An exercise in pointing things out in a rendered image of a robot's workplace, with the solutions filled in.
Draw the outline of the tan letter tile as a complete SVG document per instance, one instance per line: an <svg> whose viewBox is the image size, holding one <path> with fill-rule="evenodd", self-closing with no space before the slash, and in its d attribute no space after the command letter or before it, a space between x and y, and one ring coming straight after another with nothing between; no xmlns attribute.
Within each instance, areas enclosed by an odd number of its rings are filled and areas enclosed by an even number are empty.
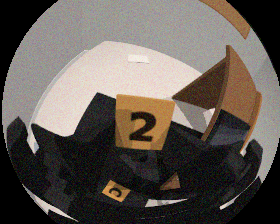
<svg viewBox="0 0 280 224"><path fill-rule="evenodd" d="M101 193L106 194L106 196L109 196L110 198L116 199L116 201L122 202L130 191L131 189L122 187L119 183L109 181L109 183L106 184L105 189L102 189Z"/></svg>
<svg viewBox="0 0 280 224"><path fill-rule="evenodd" d="M154 97L115 98L115 146L159 151L169 131L175 102Z"/></svg>

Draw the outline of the white flat card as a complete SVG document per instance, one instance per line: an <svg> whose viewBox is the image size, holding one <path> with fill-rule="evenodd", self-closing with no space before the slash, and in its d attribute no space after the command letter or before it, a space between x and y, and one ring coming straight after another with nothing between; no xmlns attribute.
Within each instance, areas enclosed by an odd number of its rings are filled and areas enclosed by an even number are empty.
<svg viewBox="0 0 280 224"><path fill-rule="evenodd" d="M135 56L135 54L129 54L129 57L127 57L127 62L134 62L134 63L150 63L149 58L147 56Z"/></svg>

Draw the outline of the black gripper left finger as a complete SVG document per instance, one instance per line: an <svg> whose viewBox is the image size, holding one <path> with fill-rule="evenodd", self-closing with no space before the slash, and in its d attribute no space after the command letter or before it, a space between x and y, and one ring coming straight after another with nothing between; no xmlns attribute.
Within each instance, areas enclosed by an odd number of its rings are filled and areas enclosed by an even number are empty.
<svg viewBox="0 0 280 224"><path fill-rule="evenodd" d="M79 133L60 136L31 123L32 133L39 147L60 161L86 193L95 196L107 153L115 134L115 118Z"/></svg>

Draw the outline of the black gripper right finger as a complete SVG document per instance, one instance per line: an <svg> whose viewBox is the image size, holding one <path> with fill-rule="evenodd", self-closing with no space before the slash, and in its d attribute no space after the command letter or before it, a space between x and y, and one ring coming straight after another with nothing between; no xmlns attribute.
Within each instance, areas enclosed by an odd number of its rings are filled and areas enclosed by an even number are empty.
<svg viewBox="0 0 280 224"><path fill-rule="evenodd" d="M166 133L172 159L174 159L177 178L179 178L182 197L195 193L196 188L207 181L227 158L234 156L244 146L244 139L222 147L211 146L210 143L182 131L170 124Z"/></svg>

